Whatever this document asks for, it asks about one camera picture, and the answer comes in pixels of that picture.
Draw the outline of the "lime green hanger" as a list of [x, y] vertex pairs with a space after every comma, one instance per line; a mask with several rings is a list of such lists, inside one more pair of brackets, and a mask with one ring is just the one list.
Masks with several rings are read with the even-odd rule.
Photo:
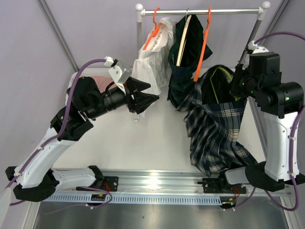
[[233, 71], [224, 65], [215, 66], [209, 81], [217, 104], [240, 100], [240, 97], [231, 94], [230, 83], [233, 80], [233, 74]]

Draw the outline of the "pink garment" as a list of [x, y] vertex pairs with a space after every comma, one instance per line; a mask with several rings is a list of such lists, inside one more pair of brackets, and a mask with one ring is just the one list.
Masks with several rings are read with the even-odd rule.
[[103, 76], [92, 76], [92, 79], [96, 82], [100, 93], [103, 93], [106, 87], [113, 82], [112, 78], [103, 77]]

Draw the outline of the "navy white plaid skirt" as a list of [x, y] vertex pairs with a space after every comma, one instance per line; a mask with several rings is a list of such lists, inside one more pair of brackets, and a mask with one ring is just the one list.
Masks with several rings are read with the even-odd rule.
[[198, 79], [177, 107], [186, 113], [191, 165], [207, 176], [257, 162], [238, 142], [247, 100], [217, 104], [209, 81], [214, 69], [215, 66], [208, 69]]

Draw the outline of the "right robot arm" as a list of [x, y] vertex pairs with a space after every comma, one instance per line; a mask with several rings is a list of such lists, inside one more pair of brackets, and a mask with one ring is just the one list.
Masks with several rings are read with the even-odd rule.
[[[304, 182], [295, 150], [304, 91], [298, 83], [283, 83], [281, 78], [280, 56], [261, 52], [249, 56], [247, 67], [239, 64], [231, 72], [216, 66], [201, 80], [195, 103], [203, 121], [193, 149], [199, 155], [198, 167], [207, 175], [220, 172], [217, 185], [222, 192], [241, 183], [275, 192], [286, 184]], [[257, 162], [237, 140], [247, 97], [264, 114], [267, 156], [263, 162]]]

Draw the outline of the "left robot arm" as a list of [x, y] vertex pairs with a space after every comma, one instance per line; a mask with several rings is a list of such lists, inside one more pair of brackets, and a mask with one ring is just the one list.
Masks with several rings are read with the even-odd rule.
[[51, 120], [43, 140], [36, 150], [17, 167], [5, 170], [9, 184], [16, 183], [14, 196], [20, 201], [40, 202], [56, 191], [104, 188], [104, 175], [94, 165], [84, 169], [56, 170], [52, 166], [86, 132], [96, 118], [127, 106], [129, 112], [141, 114], [159, 99], [147, 94], [150, 84], [129, 77], [120, 89], [110, 82], [103, 92], [93, 77], [81, 77], [68, 88], [68, 100]]

